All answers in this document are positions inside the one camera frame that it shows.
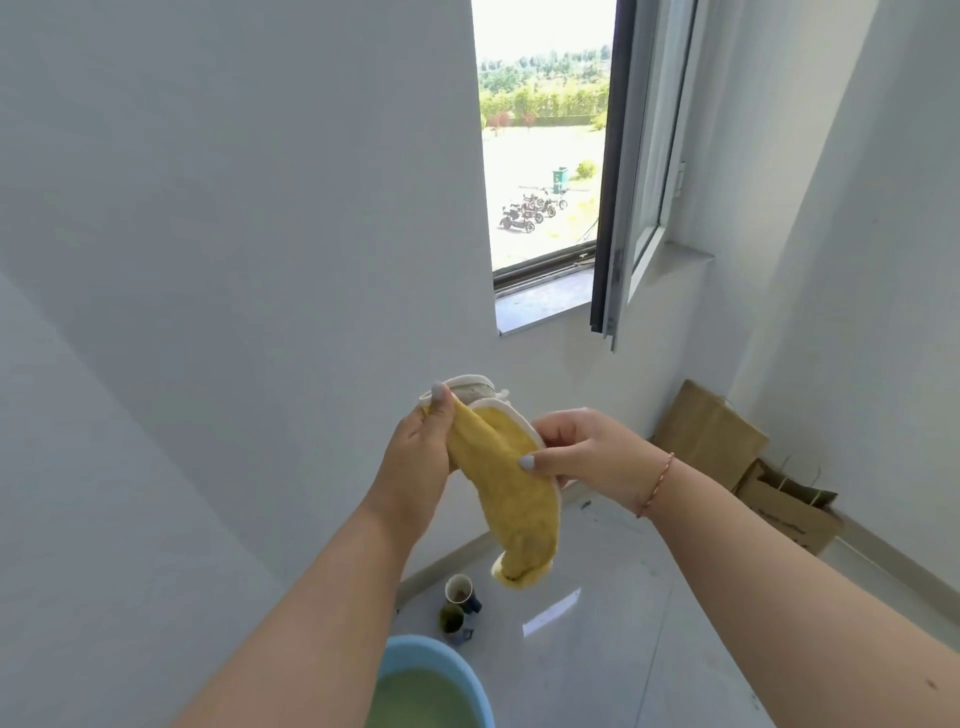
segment right hand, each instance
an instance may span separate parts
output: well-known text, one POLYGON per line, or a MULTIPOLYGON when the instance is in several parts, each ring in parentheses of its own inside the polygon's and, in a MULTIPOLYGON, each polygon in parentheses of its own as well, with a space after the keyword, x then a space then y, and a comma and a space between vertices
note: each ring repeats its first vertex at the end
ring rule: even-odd
POLYGON ((650 499, 666 465, 663 450, 592 409, 553 412, 532 425, 547 447, 521 457, 521 468, 555 475, 561 485, 583 480, 636 514, 650 499))

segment brown paper bag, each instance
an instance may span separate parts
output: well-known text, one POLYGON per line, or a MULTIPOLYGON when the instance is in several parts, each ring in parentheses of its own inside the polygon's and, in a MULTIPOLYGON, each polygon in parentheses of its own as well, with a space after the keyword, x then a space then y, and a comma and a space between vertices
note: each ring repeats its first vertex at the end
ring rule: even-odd
POLYGON ((843 531, 843 521, 827 505, 835 493, 796 483, 762 460, 743 476, 735 492, 750 510, 810 553, 820 553, 843 531))
POLYGON ((688 379, 660 419, 654 445, 733 490, 767 446, 767 436, 688 379))

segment trash bin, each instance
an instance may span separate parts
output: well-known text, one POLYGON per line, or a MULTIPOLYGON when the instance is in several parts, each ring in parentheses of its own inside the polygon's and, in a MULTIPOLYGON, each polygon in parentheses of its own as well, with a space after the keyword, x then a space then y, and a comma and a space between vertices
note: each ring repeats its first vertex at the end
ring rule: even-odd
POLYGON ((555 169, 553 171, 553 193, 555 195, 559 195, 561 192, 566 191, 566 178, 566 167, 561 167, 560 169, 555 169))

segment open window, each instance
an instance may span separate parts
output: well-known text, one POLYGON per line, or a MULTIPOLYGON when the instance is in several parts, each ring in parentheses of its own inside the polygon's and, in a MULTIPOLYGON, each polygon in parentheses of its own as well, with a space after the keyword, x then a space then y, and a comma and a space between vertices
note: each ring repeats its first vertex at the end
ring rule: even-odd
POLYGON ((472 2, 494 289, 593 268, 615 343, 669 216, 706 0, 472 2))

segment towel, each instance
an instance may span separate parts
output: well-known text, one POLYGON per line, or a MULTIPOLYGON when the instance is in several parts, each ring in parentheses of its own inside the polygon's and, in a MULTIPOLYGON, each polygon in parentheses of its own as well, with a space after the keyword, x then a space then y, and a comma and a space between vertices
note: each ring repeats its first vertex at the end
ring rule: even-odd
MULTIPOLYGON (((550 571, 560 540, 560 487, 554 477, 533 475, 518 457, 544 447, 533 427, 495 393, 489 379, 447 381, 456 396, 446 447, 454 467, 473 483, 493 537, 504 552, 493 563, 497 581, 522 589, 550 571)), ((421 399, 429 406, 429 395, 421 399)))

